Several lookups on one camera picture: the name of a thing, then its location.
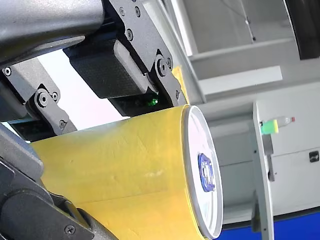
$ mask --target yellow paper wrap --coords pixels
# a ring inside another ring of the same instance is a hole
[[[41,140],[47,189],[120,240],[203,240],[193,213],[180,106]]]

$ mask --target white cabinet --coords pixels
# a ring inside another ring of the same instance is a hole
[[[320,162],[311,163],[311,149],[272,157],[275,182],[270,184],[274,215],[320,206]]]
[[[320,87],[283,91],[258,101],[260,119],[295,117],[296,122],[272,135],[273,156],[296,153],[320,146]]]

